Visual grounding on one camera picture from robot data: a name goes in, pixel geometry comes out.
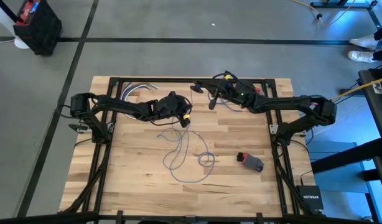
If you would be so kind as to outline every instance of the shoe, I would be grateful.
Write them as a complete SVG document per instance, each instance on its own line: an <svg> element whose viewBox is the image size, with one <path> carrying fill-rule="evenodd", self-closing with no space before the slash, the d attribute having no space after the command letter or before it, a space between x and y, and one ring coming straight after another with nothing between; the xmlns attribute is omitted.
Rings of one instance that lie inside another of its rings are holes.
<svg viewBox="0 0 382 224"><path fill-rule="evenodd" d="M349 42L351 44L354 44L354 45L357 45L360 47L365 47L365 48L374 50L376 48L376 46L378 45L379 41L375 40L373 35L368 35L368 36L364 36L364 37L361 37L358 39L351 39Z"/></svg>
<svg viewBox="0 0 382 224"><path fill-rule="evenodd" d="M375 62L373 60L373 53L374 52L359 52L356 50L351 50L347 54L348 58L355 62L366 62L366 63L372 63Z"/></svg>

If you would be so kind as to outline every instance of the metal bracket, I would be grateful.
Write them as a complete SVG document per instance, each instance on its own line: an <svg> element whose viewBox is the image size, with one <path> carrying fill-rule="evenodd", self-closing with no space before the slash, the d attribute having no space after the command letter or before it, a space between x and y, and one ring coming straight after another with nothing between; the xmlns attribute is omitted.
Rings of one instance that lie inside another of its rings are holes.
<svg viewBox="0 0 382 224"><path fill-rule="evenodd" d="M76 131L78 134L83 133L91 133L91 129L83 122L79 122L78 124L68 124L68 126ZM111 133L113 130L114 123L110 122L107 124L108 132Z"/></svg>
<svg viewBox="0 0 382 224"><path fill-rule="evenodd" d="M277 134L278 130L278 124L270 124L270 134ZM295 133L295 135L298 135L300 137L305 137L305 131Z"/></svg>
<svg viewBox="0 0 382 224"><path fill-rule="evenodd" d="M267 84L268 88L276 88L276 80L273 78L266 78L264 82Z"/></svg>
<svg viewBox="0 0 382 224"><path fill-rule="evenodd" d="M186 217L184 217L184 221L186 223L197 223L198 222L197 217L195 217L195 216L186 216Z"/></svg>
<svg viewBox="0 0 382 224"><path fill-rule="evenodd" d="M256 213L256 222L255 222L255 224L264 224L263 214L262 213Z"/></svg>
<svg viewBox="0 0 382 224"><path fill-rule="evenodd" d="M118 82L119 82L119 77L111 77L111 78L109 79L109 83L108 83L108 85L109 85L109 86L113 86L113 85L118 84Z"/></svg>
<svg viewBox="0 0 382 224"><path fill-rule="evenodd" d="M123 211L118 210L116 213L116 219L115 219L115 224L124 224L125 220L123 220Z"/></svg>

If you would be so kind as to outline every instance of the black floor stripe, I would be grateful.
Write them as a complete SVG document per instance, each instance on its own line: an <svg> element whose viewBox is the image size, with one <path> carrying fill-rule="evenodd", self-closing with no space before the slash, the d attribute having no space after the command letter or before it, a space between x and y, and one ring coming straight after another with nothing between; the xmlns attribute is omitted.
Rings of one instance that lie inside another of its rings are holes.
<svg viewBox="0 0 382 224"><path fill-rule="evenodd" d="M0 41L13 37L0 37ZM80 42L81 37L61 37L59 42ZM194 39L194 38L94 38L86 43L178 43L178 44L268 44L268 45L349 45L348 40L266 40L266 39Z"/></svg>
<svg viewBox="0 0 382 224"><path fill-rule="evenodd" d="M98 6L98 2L99 2L99 0L94 0L93 5L91 6L90 13L89 13L88 19L87 19L86 24L85 24L85 28L83 29L82 36L80 38L78 47L75 51L75 56L73 57L70 69L68 71L68 75L67 75L67 77L65 79L65 83L62 87L62 92L58 98L57 105L64 104L65 99L67 98L69 88L70 88L71 82L73 80L73 76L74 76L75 71L76 71L77 66L78 66L80 55L82 54L82 50L83 50L83 47L85 45L85 39L89 33L91 23L93 22L93 18L94 18L95 12L96 12L96 8ZM62 108L58 111L57 110L54 111L54 114L53 114L53 117L50 121L49 127L47 128L47 132L46 132L46 135L44 137L42 149L40 150L40 154L37 158L37 162L36 162L34 171L32 173L32 176L30 177L30 181L29 181L28 187L26 189L26 192L24 194L24 198L22 199L22 202L20 204L20 207L19 207L19 210L17 213L17 217L25 217L27 215L30 203L31 203L32 198L34 196L35 189L37 187L37 183L39 181L39 177L42 173L42 169L43 169L47 154L49 153L50 145L52 143L54 133L55 133L55 130L57 128L58 121L60 119L59 113L61 113L61 111L62 111Z"/></svg>
<svg viewBox="0 0 382 224"><path fill-rule="evenodd" d="M14 37L0 37L0 41L12 40Z"/></svg>

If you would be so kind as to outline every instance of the red and gray object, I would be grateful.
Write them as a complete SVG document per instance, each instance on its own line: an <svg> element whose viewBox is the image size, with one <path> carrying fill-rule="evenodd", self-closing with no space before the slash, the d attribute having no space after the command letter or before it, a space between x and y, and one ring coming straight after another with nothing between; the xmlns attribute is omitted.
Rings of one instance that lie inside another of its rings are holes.
<svg viewBox="0 0 382 224"><path fill-rule="evenodd" d="M264 164L261 159L254 157L247 152L239 152L236 156L236 160L242 162L242 164L249 169L254 169L258 172L263 171Z"/></svg>
<svg viewBox="0 0 382 224"><path fill-rule="evenodd" d="M15 22L14 32L36 55L53 54L62 24L46 0L25 0Z"/></svg>

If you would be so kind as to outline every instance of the yellow cable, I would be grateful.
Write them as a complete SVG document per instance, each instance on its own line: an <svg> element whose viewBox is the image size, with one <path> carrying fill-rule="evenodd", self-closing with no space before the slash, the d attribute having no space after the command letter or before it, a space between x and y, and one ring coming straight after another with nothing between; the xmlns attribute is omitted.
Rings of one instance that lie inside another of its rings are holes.
<svg viewBox="0 0 382 224"><path fill-rule="evenodd" d="M339 98L341 98L341 97L343 97L343 96L345 96L345 95L349 95L349 94L351 94L351 93L354 93L354 92L357 91L357 90L361 90L361 89L363 89L363 88L365 88L365 87L372 86L372 85L377 84L377 83L379 83L379 82L382 82L382 78L381 78L381 79L378 79L378 80L376 80L376 81L372 81L372 82L370 82L370 83L364 84L364 85L362 85L362 86L356 87L356 88L354 88L354 89L352 89L352 90L349 90L349 91L347 91L347 92L345 92L345 93L342 93L342 94L336 96L332 101L335 101L335 100L337 100L337 99L339 99Z"/></svg>
<svg viewBox="0 0 382 224"><path fill-rule="evenodd" d="M306 3L304 3L304 2L300 2L300 1L298 1L298 0L291 0L291 1L293 1L293 2L296 2L296 3L299 3L299 4L301 4L301 5L304 5L304 6L307 6L307 7L309 7L309 8L311 8L312 10L314 10L317 14L320 14L320 12L318 11L318 10L316 10L314 7L312 7L311 5L309 5L309 4L306 4ZM332 21L331 23L329 23L329 24L325 24L323 21L322 21L322 18L320 17L319 19L320 19L320 22L322 23L322 25L323 26L326 26L326 27L328 27L328 26L331 26L332 24L334 24L336 21L338 21L352 6L353 6L353 4L354 4L354 2L355 2L356 0L353 0L353 2L347 7L347 9L342 13L342 15L340 15L337 19L335 19L334 21Z"/></svg>

